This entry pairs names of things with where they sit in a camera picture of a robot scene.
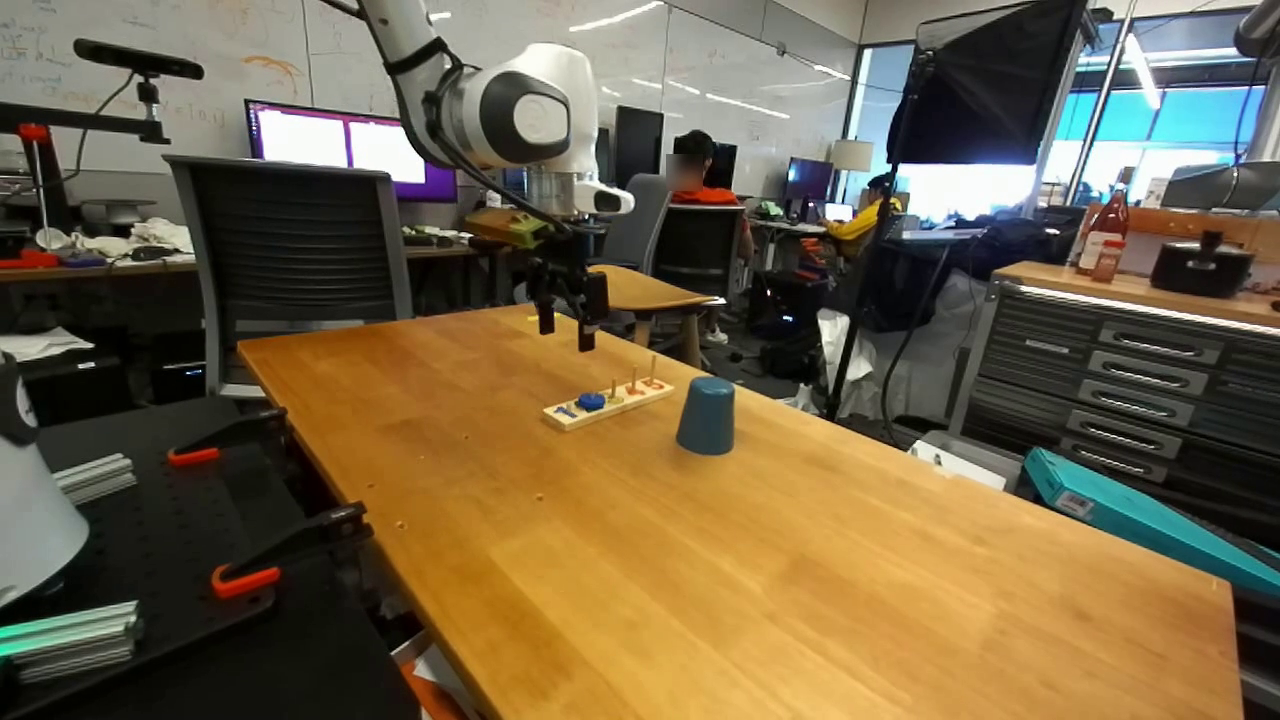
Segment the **office chair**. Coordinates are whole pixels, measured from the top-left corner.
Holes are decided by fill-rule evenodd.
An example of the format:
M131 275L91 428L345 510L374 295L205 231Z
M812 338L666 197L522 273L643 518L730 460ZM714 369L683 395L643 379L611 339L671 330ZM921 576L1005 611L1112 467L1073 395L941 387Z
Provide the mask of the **office chair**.
M663 230L674 177L635 174L628 192L635 197L635 207L603 230L601 264L650 275L656 231Z
M382 174L162 162L195 246L208 392L243 392L241 338L413 316L398 212Z
M656 238L650 275L728 302L741 223L741 204L671 204Z

